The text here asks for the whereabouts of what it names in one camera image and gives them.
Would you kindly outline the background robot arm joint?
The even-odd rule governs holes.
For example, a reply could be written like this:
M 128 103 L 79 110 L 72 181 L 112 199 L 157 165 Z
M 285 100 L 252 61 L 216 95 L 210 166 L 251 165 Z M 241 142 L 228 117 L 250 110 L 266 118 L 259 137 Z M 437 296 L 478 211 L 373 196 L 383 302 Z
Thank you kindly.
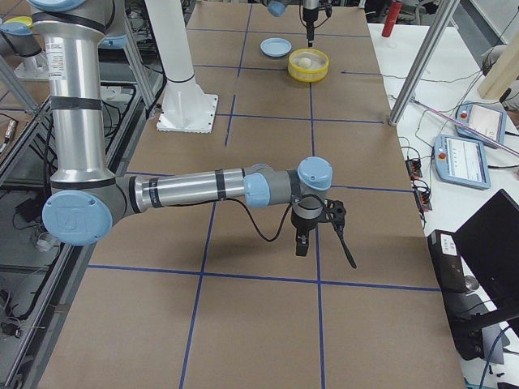
M 32 29 L 20 21 L 1 22 L 1 56 L 18 57 L 28 69 L 47 67 L 47 58 Z

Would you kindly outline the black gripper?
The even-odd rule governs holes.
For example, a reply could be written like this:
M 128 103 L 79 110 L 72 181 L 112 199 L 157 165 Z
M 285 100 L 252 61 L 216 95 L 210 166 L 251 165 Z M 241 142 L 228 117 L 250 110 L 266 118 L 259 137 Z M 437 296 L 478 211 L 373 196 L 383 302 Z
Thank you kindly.
M 312 47 L 315 38 L 316 23 L 319 13 L 323 11 L 326 15 L 323 23 L 331 17 L 331 2 L 324 0 L 302 0 L 302 23 L 307 30 L 307 46 Z
M 318 223 L 326 223 L 323 206 L 317 201 L 300 201 L 292 204 L 291 223 L 296 228 L 296 256 L 307 256 L 308 234 Z

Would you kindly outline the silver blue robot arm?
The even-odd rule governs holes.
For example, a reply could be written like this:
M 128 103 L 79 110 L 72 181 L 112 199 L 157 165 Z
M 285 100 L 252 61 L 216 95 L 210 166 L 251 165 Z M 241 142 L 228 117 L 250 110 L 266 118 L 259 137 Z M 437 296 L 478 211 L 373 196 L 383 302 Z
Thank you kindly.
M 105 158 L 98 49 L 124 23 L 115 1 L 33 1 L 32 20 L 44 37 L 49 65 L 50 108 L 58 167 L 42 210 L 46 229 L 59 241 L 85 246 L 105 237 L 121 219 L 150 208 L 235 201 L 246 210 L 283 204 L 303 256 L 309 233 L 329 223 L 345 225 L 341 202 L 327 198 L 332 166 L 310 156 L 296 169 L 268 165 L 217 169 L 173 177 L 117 177 Z
M 275 17 L 280 17 L 293 1 L 267 0 L 260 1 L 267 7 L 268 12 Z M 315 30 L 326 23 L 332 16 L 332 2 L 320 0 L 298 1 L 298 15 L 302 26 L 306 30 L 307 47 L 312 48 L 315 40 Z

